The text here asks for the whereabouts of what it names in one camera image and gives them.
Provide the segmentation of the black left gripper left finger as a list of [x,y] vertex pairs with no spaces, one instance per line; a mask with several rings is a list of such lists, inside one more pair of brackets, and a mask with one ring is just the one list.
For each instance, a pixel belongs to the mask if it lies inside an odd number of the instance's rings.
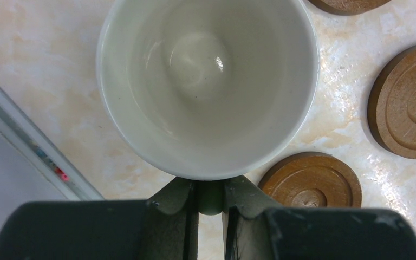
[[0,231],[0,259],[196,259],[195,183],[174,178],[146,200],[37,201]]

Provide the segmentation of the green mug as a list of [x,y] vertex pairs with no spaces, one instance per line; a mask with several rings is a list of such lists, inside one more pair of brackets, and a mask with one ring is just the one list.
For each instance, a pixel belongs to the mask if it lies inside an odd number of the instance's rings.
[[176,177],[242,176],[302,127],[320,56],[302,1],[116,1],[96,77],[123,139]]

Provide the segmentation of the brown wooden coaster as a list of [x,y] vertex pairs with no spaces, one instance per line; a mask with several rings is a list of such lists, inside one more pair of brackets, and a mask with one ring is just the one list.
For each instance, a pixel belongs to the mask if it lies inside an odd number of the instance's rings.
[[380,146],[416,159],[416,45],[397,54],[378,74],[367,103],[367,121]]
[[258,187],[291,207],[360,207],[362,188],[343,161],[322,152],[302,152],[272,166]]

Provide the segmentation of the woven rattan coaster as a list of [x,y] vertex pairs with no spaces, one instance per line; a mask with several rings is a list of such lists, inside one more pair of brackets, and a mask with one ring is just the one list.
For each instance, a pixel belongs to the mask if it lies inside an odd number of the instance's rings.
[[353,16],[381,7],[391,0],[309,0],[317,8],[333,15]]

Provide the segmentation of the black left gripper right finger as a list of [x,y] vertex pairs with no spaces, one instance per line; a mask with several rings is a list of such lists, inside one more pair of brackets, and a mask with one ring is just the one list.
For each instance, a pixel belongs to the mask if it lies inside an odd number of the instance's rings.
[[285,207],[244,176],[223,184],[226,259],[416,259],[395,211]]

